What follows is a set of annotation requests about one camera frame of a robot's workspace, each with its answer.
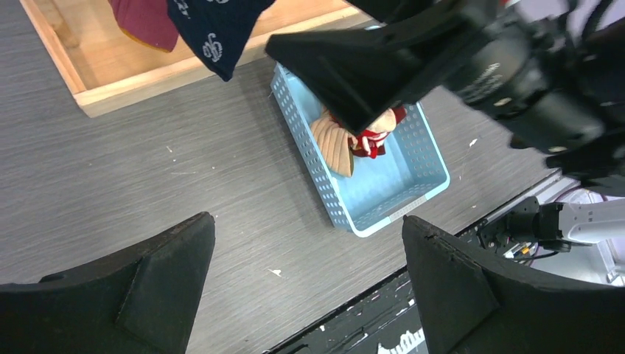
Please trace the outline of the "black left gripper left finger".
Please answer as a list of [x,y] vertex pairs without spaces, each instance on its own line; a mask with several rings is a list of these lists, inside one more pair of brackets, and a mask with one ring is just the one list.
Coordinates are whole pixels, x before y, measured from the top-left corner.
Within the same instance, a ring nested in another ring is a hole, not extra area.
[[107,256],[1,286],[3,353],[184,353],[215,246],[198,213]]

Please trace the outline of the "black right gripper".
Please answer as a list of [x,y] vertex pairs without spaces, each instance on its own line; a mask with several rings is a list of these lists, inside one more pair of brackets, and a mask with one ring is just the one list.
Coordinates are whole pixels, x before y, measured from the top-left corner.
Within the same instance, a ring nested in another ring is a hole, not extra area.
[[265,48],[352,133],[441,84],[491,117],[539,111],[552,99],[550,16],[529,21],[505,10],[494,20],[492,1],[355,6],[380,27],[272,35]]

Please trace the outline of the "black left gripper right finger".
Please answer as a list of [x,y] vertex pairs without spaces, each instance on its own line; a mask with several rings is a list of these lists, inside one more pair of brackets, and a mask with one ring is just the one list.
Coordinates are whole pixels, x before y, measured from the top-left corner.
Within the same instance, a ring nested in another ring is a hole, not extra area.
[[402,225],[430,353],[622,353],[624,289],[520,265],[416,216]]

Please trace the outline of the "red santa sock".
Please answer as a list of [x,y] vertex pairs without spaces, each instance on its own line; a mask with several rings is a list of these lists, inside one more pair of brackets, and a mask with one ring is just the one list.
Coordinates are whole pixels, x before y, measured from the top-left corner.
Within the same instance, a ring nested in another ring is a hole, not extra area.
[[357,157],[375,159],[385,154],[385,141],[404,120],[407,111],[404,107],[384,111],[360,135],[351,137],[351,152]]

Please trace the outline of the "striped beige sock front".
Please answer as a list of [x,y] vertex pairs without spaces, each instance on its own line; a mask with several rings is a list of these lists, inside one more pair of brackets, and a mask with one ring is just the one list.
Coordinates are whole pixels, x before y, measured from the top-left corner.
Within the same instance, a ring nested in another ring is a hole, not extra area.
[[320,117],[310,124],[310,130],[327,167],[341,176],[347,178],[353,176],[355,159],[368,158],[357,157],[350,150],[351,137],[360,134],[348,132],[326,108]]

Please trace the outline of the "navy sock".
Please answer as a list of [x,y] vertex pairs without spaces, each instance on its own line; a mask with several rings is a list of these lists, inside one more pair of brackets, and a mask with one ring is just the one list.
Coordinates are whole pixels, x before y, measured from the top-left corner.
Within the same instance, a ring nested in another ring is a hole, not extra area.
[[228,82],[256,21],[273,4],[274,0],[172,0],[167,11],[195,56]]

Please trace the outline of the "purple striped sock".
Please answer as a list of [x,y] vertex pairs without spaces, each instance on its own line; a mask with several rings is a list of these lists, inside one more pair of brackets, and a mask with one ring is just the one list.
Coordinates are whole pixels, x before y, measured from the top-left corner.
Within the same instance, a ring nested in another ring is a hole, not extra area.
[[130,39],[162,52],[174,50],[178,31],[165,0],[111,0],[118,28]]

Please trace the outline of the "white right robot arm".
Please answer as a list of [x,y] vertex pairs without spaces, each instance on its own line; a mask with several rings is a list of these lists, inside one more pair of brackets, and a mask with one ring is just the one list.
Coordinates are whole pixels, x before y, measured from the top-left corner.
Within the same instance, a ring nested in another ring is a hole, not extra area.
[[513,1],[356,1],[376,29],[272,35],[266,53],[354,135],[444,87],[582,187],[624,199],[624,20],[599,1],[578,35],[567,1],[529,21]]

